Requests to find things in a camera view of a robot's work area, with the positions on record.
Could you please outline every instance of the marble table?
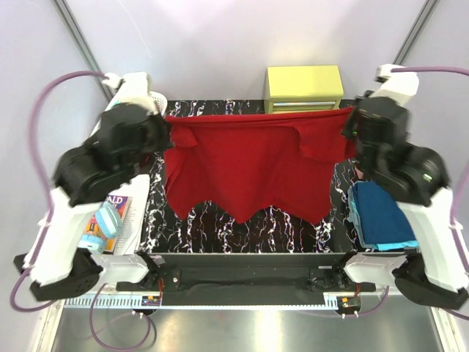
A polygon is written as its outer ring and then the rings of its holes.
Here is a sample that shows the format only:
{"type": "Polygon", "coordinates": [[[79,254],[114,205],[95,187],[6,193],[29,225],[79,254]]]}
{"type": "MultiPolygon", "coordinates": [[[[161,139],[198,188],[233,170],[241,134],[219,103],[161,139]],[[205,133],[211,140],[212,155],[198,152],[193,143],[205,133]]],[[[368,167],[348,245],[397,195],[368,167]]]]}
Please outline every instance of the marble table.
{"type": "MultiPolygon", "coordinates": [[[[345,100],[348,106],[352,100],[345,100]]],[[[167,114],[262,114],[262,100],[172,101],[167,114]]],[[[353,226],[345,220],[347,189],[358,179],[352,160],[337,164],[330,182],[330,213],[311,224],[269,207],[244,224],[237,224],[213,202],[198,204],[185,220],[179,219],[166,201],[164,160],[150,161],[150,192],[140,249],[148,253],[310,253],[363,251],[353,226]]]]}

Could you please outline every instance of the red cloth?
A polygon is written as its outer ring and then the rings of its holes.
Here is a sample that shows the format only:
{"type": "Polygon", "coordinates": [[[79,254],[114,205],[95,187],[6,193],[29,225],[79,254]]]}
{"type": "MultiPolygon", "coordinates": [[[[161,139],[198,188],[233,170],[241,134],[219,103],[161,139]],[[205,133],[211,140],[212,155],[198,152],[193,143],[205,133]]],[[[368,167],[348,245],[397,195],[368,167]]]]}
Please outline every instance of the red cloth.
{"type": "Polygon", "coordinates": [[[255,115],[166,117],[166,197],[185,219],[212,200],[236,222],[275,205],[317,223],[330,210],[334,165],[354,156],[341,130],[352,108],[255,115]]]}

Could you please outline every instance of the teal cloth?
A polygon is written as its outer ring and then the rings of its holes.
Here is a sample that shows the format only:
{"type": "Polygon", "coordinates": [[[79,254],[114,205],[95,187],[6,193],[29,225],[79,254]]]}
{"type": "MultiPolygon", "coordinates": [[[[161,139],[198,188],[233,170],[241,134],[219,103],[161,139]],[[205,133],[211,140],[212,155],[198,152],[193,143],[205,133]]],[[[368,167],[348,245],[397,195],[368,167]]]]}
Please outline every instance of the teal cloth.
{"type": "Polygon", "coordinates": [[[350,214],[364,248],[385,252],[416,248],[418,242],[403,212],[375,182],[359,181],[347,191],[350,214]]]}

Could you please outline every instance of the metal frame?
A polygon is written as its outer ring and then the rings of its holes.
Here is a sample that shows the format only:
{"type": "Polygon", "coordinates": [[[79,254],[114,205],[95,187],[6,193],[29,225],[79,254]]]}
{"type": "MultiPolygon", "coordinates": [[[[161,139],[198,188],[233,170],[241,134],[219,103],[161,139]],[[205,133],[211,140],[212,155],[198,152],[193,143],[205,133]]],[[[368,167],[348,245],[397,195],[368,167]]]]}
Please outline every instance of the metal frame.
{"type": "MultiPolygon", "coordinates": [[[[85,64],[88,69],[91,71],[102,72],[99,64],[96,61],[95,56],[91,52],[91,49],[89,48],[88,43],[86,42],[85,37],[83,36],[83,33],[80,30],[80,27],[78,26],[75,17],[72,14],[72,11],[70,10],[70,7],[68,6],[67,1],[52,0],[52,2],[55,8],[57,9],[60,18],[64,21],[64,25],[67,27],[67,30],[70,33],[73,42],[76,44],[78,51],[80,51],[80,55],[81,57],[83,57],[83,60],[85,61],[85,64]]],[[[110,102],[113,97],[113,94],[109,87],[104,84],[101,84],[100,79],[95,78],[95,80],[99,87],[99,90],[103,93],[104,98],[108,102],[110,102]]]]}
{"type": "Polygon", "coordinates": [[[440,337],[443,352],[466,352],[461,331],[453,315],[443,309],[432,307],[432,316],[435,321],[438,336],[440,337]]]}
{"type": "Polygon", "coordinates": [[[412,25],[409,33],[407,34],[401,48],[397,52],[396,58],[393,61],[395,65],[404,65],[404,61],[409,56],[414,45],[416,44],[420,34],[424,30],[425,25],[428,23],[430,17],[433,15],[440,0],[426,0],[420,13],[417,15],[415,22],[412,25]]]}

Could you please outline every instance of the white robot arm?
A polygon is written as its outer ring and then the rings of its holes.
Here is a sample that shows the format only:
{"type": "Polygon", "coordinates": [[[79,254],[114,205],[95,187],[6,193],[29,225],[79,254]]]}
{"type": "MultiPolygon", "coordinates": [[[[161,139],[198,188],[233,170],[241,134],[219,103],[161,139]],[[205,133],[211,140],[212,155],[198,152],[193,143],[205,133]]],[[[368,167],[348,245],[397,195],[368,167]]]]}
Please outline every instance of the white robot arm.
{"type": "MultiPolygon", "coordinates": [[[[357,102],[343,134],[356,140],[358,168],[365,177],[398,202],[421,253],[398,257],[357,253],[341,265],[353,282],[397,287],[417,304],[459,309],[468,299],[469,278],[451,232],[453,192],[441,157],[407,142],[409,116],[402,107],[417,93],[418,77],[392,73],[395,67],[400,66],[380,67],[377,80],[383,84],[357,102]]],[[[464,243],[460,228],[456,231],[459,243],[464,243]]]]}
{"type": "Polygon", "coordinates": [[[19,270],[31,266],[31,290],[38,301],[80,296],[108,282],[150,287],[156,283],[157,266],[145,253],[114,256],[77,249],[106,195],[136,175],[144,153],[162,151],[169,144],[169,127],[149,93],[149,76],[107,77],[103,83],[116,94],[100,117],[100,129],[57,164],[56,187],[51,189],[53,217],[50,224],[40,222],[48,232],[34,265],[30,263],[42,228],[32,250],[15,258],[19,270]]]}

